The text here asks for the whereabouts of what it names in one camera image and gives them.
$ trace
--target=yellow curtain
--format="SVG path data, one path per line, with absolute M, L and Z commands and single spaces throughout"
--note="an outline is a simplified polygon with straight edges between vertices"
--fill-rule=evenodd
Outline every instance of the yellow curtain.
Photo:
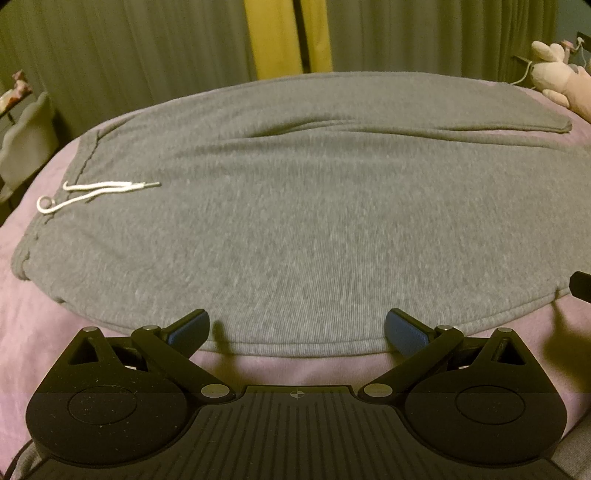
M 259 80 L 303 73 L 292 0 L 244 0 Z
M 310 69 L 314 72 L 332 72 L 329 21 L 325 0 L 301 0 L 301 11 L 306 26 L 306 40 L 310 55 Z

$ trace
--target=stuffed animal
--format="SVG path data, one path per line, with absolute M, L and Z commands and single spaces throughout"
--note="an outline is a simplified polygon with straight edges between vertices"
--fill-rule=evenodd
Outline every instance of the stuffed animal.
M 25 97 L 28 93 L 31 93 L 33 90 L 31 89 L 30 85 L 27 83 L 27 78 L 22 70 L 19 70 L 12 78 L 16 81 L 14 84 L 14 88 L 12 90 L 7 91 L 2 96 L 0 96 L 0 112 L 9 109 L 14 104 L 21 101 L 23 97 Z
M 562 105 L 591 123 L 591 76 L 578 65 L 566 64 L 564 47 L 531 44 L 537 60 L 531 68 L 534 86 L 554 103 Z

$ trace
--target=black plastic device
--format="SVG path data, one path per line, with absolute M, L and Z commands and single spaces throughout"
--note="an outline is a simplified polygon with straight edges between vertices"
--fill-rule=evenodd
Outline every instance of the black plastic device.
M 591 275 L 570 288 L 590 301 Z M 513 330 L 467 338 L 392 309 L 385 334 L 405 361 L 357 394 L 237 394 L 189 360 L 209 335 L 204 310 L 130 337 L 83 328 L 29 402 L 42 460 L 24 478 L 570 479 L 550 460 L 566 408 Z

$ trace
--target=white cord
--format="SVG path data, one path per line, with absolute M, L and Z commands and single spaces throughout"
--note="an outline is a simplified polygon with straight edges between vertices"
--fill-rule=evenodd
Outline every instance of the white cord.
M 527 68 L 525 69 L 525 75 L 523 75 L 523 77 L 521 77 L 521 80 L 517 80 L 516 82 L 513 82 L 510 85 L 518 85 L 521 82 L 523 82 L 527 78 L 527 74 L 530 72 L 530 67 L 531 67 L 532 63 L 533 62 L 531 60 L 527 63 Z
M 579 49 L 583 47 L 583 43 L 585 41 L 581 37 L 577 37 L 577 48 L 573 50 L 573 52 L 578 53 Z M 585 47 L 581 48 L 581 57 L 583 57 L 583 68 L 587 68 L 587 60 L 585 60 Z
M 85 195 L 80 195 L 79 197 L 72 198 L 70 200 L 66 200 L 65 202 L 56 204 L 56 201 L 52 197 L 42 196 L 37 199 L 37 210 L 46 215 L 48 213 L 54 213 L 67 205 L 71 205 L 75 202 L 81 202 L 82 200 L 90 200 L 96 196 L 102 195 L 104 193 L 125 193 L 125 192 L 133 192 L 134 190 L 142 190 L 144 188 L 149 187 L 159 187 L 160 182 L 155 181 L 151 183 L 147 182 L 140 182 L 140 183 L 133 183 L 131 181 L 103 181 L 100 183 L 91 183 L 88 185 L 72 185 L 68 186 L 67 182 L 64 182 L 62 188 L 67 192 L 76 192 L 76 191 L 85 191 L 85 190 L 94 190 L 94 192 L 86 193 Z M 49 200 L 51 206 L 50 207 L 42 207 L 41 202 Z

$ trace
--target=ribbed surface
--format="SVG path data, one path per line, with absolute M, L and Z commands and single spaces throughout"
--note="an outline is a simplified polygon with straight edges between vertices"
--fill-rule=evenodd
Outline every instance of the ribbed surface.
M 83 471 L 48 462 L 37 480 L 566 480 L 549 462 L 482 469 L 438 457 L 396 411 L 365 404 L 347 387 L 248 387 L 205 407 L 190 430 L 135 465 Z

